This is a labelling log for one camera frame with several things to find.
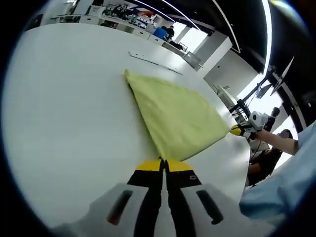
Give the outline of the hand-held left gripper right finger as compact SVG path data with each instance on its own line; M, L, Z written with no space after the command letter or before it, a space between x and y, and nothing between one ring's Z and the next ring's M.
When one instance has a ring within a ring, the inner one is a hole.
M168 204L179 237L260 237L262 224L242 215L237 203L202 184L186 163L166 160Z

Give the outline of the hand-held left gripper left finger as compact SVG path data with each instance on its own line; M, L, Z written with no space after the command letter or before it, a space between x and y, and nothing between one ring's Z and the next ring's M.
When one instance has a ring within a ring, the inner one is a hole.
M127 183L116 184L72 223L52 229L56 237L152 237L161 206L164 161L137 166Z

